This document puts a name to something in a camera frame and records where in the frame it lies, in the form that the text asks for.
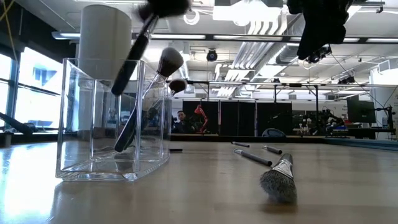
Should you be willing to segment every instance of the black brush handle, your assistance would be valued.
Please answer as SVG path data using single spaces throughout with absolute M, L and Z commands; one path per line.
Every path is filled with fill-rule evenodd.
M 279 154 L 279 155 L 281 155 L 283 153 L 282 150 L 279 150 L 279 149 L 274 148 L 272 146 L 266 146 L 266 149 L 269 152 L 273 152 L 273 153 L 276 153 L 276 154 Z
M 22 124 L 21 122 L 8 115 L 5 115 L 4 113 L 0 113 L 0 118 L 22 134 L 33 134 L 33 130 L 31 130 L 28 125 Z
M 251 159 L 251 160 L 253 160 L 253 161 L 255 161 L 255 162 L 258 162 L 258 163 L 260 163 L 260 164 L 262 164 L 262 165 L 265 165 L 265 166 L 272 166 L 272 162 L 271 162 L 271 161 L 268 161 L 268 160 L 263 159 L 263 158 L 261 158 L 261 157 L 255 156 L 255 155 L 253 155 L 253 154 L 251 154 L 251 153 L 248 153 L 248 152 L 245 152 L 245 151 L 243 151 L 243 150 L 235 149 L 235 151 L 237 151 L 237 150 L 239 151 L 239 152 L 237 152 L 237 153 L 239 153 L 239 154 L 242 155 L 243 157 L 246 157 L 246 158 L 248 158 L 248 159 Z
M 124 89 L 130 81 L 134 69 L 137 67 L 138 60 L 141 59 L 149 43 L 149 38 L 142 34 L 139 35 L 134 45 L 131 47 L 129 56 L 124 61 L 119 73 L 112 86 L 112 93 L 116 96 L 122 95 Z
M 134 108 L 129 120 L 127 121 L 122 133 L 120 134 L 116 144 L 114 145 L 114 150 L 122 152 L 127 149 L 129 145 L 133 142 L 134 136 L 136 135 L 136 122 L 137 122 L 137 110 Z
M 279 159 L 279 161 L 284 160 L 284 159 L 289 161 L 293 165 L 293 156 L 292 155 L 290 155 L 289 153 L 286 153 Z
M 240 142 L 231 142 L 231 144 L 234 144 L 235 146 L 250 147 L 249 144 L 240 143 Z

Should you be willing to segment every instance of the clear acrylic container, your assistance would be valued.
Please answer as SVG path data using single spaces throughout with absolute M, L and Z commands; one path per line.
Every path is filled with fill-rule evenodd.
M 123 95 L 113 95 L 113 80 L 123 62 L 64 60 L 56 177 L 136 180 L 169 158 L 167 85 L 144 62 L 130 61 L 136 65 L 131 81 Z M 125 151 L 116 152 L 114 144 L 133 110 L 135 138 Z

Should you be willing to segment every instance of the wooden table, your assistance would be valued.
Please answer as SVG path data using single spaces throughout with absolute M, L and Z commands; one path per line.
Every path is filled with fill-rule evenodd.
M 268 201 L 268 168 L 216 142 L 183 148 L 137 182 L 61 182 L 55 143 L 0 149 L 0 223 L 397 223 L 398 153 L 324 144 L 270 144 L 294 157 L 296 205 Z M 277 162 L 278 155 L 251 144 Z

